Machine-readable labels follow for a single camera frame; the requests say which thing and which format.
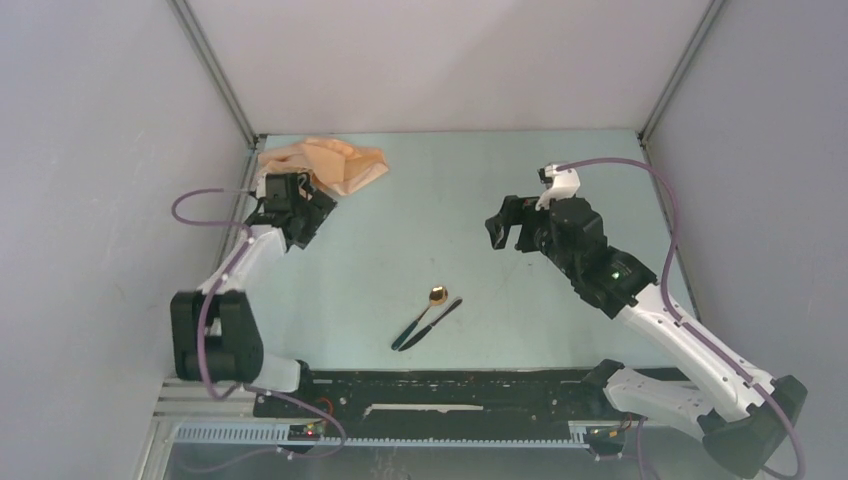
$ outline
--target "utensil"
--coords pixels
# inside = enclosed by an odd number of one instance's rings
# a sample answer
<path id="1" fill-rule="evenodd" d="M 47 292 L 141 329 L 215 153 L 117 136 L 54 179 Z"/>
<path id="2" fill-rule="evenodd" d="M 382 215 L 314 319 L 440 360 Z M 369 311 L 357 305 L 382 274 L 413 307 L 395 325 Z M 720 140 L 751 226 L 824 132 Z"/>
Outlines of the utensil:
<path id="1" fill-rule="evenodd" d="M 435 327 L 436 325 L 438 325 L 438 324 L 439 324 L 439 322 L 440 322 L 443 318 L 445 318 L 446 316 L 448 316 L 448 314 L 449 314 L 450 312 L 452 312 L 452 311 L 456 310 L 456 307 L 460 306 L 461 304 L 462 304 L 462 298 L 457 297 L 457 299 L 456 299 L 456 300 L 454 300 L 454 301 L 453 301 L 453 303 L 451 303 L 451 304 L 450 304 L 450 306 L 449 306 L 448 308 L 446 308 L 446 309 L 445 309 L 445 311 L 444 311 L 444 312 L 442 312 L 442 314 L 441 314 L 441 315 L 439 315 L 438 317 L 436 317 L 436 319 L 435 319 L 435 320 L 433 320 L 432 322 L 430 322 L 430 325 L 427 325 L 426 327 L 422 328 L 420 332 L 416 333 L 414 337 L 410 338 L 408 342 L 404 343 L 404 344 L 403 344 L 403 346 L 402 346 L 402 347 L 400 347 L 400 351 L 402 352 L 402 351 L 404 351 L 404 350 L 409 350 L 409 349 L 410 349 L 410 348 L 412 348 L 412 347 L 413 347 L 416 343 L 420 342 L 420 341 L 421 341 L 421 339 L 422 339 L 422 338 L 424 338 L 424 336 L 425 336 L 425 335 L 427 335 L 428 333 L 430 333 L 430 330 L 432 330 L 432 329 L 433 329 L 433 327 Z"/>
<path id="2" fill-rule="evenodd" d="M 430 290 L 430 303 L 427 305 L 427 308 L 425 308 L 424 311 L 421 312 L 421 315 L 418 315 L 418 317 L 413 320 L 408 327 L 406 327 L 406 330 L 404 330 L 403 333 L 398 336 L 394 343 L 392 343 L 392 350 L 397 350 L 398 348 L 400 348 L 401 345 L 403 345 L 404 340 L 406 340 L 406 338 L 412 333 L 412 331 L 415 330 L 415 327 L 418 326 L 418 322 L 420 322 L 421 319 L 424 318 L 424 315 L 427 313 L 428 310 L 430 310 L 430 307 L 441 305 L 445 303 L 447 299 L 447 288 L 445 288 L 443 285 L 433 287 L 433 289 Z"/>

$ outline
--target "orange cloth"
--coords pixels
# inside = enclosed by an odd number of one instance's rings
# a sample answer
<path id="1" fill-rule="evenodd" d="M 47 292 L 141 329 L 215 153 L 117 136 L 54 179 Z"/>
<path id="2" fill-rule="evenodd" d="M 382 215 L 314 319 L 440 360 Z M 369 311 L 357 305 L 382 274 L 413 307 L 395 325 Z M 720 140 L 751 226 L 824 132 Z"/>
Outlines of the orange cloth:
<path id="1" fill-rule="evenodd" d="M 259 154 L 257 180 L 267 173 L 310 172 L 323 190 L 350 195 L 389 171 L 383 151 L 334 138 L 308 137 Z"/>

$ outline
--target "towel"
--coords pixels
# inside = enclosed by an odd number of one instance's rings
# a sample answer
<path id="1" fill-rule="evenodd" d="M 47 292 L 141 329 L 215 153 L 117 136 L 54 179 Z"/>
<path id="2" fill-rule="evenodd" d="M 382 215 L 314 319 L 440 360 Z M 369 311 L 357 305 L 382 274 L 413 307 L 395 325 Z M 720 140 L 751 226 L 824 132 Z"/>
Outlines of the towel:
<path id="1" fill-rule="evenodd" d="M 308 137 L 259 154 L 256 180 L 268 173 L 310 172 L 313 185 L 350 195 L 388 171 L 379 148 L 356 147 L 335 138 Z"/>

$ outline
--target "gold spoon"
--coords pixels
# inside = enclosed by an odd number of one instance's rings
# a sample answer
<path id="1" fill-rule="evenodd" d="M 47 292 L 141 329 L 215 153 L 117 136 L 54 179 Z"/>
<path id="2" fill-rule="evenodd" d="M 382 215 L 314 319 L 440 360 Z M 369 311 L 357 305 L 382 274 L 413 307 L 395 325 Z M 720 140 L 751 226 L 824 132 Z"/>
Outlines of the gold spoon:
<path id="1" fill-rule="evenodd" d="M 413 320 L 412 323 L 410 323 L 409 326 L 406 327 L 406 330 L 404 330 L 403 333 L 400 334 L 397 340 L 392 343 L 392 350 L 397 350 L 398 348 L 400 348 L 401 345 L 403 345 L 403 342 L 406 340 L 407 337 L 409 337 L 412 331 L 415 330 L 415 327 L 418 326 L 418 322 L 421 321 L 422 318 L 424 318 L 424 315 L 427 313 L 427 310 L 430 310 L 430 307 L 441 305 L 445 303 L 447 299 L 447 288 L 445 288 L 443 285 L 433 287 L 433 289 L 430 290 L 430 303 L 427 305 L 427 308 L 425 308 L 424 311 L 421 312 L 421 315 L 418 315 L 418 318 Z"/>

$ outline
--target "white table surface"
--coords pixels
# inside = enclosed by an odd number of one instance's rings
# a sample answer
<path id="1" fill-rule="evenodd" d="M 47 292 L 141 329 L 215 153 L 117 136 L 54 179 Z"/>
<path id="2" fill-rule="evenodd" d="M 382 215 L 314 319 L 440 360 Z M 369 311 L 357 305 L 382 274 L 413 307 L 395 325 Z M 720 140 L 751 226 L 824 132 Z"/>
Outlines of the white table surface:
<path id="1" fill-rule="evenodd" d="M 390 171 L 339 198 L 305 251 L 248 291 L 256 316 L 274 318 L 265 348 L 314 369 L 531 369 L 671 361 L 584 304 L 539 253 L 492 250 L 483 222 L 506 195 L 544 187 L 536 170 L 600 156 L 643 160 L 626 130 L 337 135 L 384 150 Z M 272 136 L 266 149 L 301 136 Z M 579 195 L 604 218 L 610 244 L 659 276 L 669 235 L 649 176 L 621 165 L 585 167 Z M 464 303 L 414 348 L 394 338 L 447 286 Z M 691 305 L 675 265 L 671 291 Z M 431 309 L 422 325 L 442 309 Z"/>

